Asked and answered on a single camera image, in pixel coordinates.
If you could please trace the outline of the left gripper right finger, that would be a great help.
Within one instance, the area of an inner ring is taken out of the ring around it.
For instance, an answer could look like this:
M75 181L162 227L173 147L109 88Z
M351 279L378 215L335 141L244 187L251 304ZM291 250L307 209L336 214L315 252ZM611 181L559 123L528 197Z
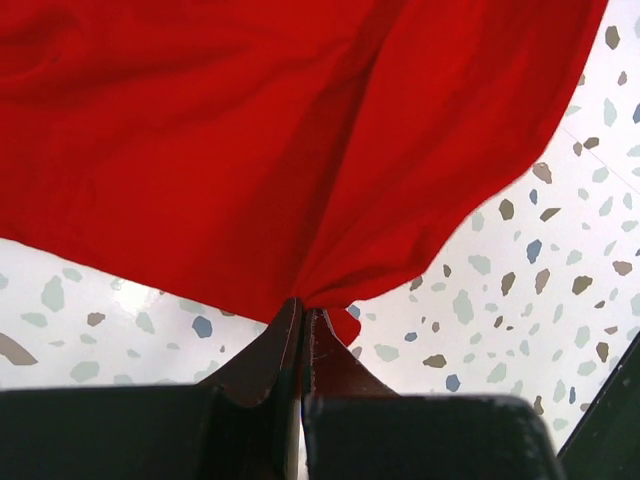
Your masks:
M547 430L509 395L400 395L308 312L302 422L312 479L561 479Z

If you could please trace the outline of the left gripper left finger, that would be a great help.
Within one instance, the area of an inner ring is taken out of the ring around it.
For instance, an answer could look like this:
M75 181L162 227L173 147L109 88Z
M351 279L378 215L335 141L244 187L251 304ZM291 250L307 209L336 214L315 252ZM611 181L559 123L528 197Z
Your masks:
M293 479L302 308L193 385L5 391L5 479Z

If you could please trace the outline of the red t-shirt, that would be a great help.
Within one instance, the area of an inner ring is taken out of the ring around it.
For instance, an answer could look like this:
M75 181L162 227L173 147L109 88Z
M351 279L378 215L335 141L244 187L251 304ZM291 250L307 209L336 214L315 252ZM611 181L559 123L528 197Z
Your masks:
M1 234L244 317L423 273L564 115L603 1L5 1Z

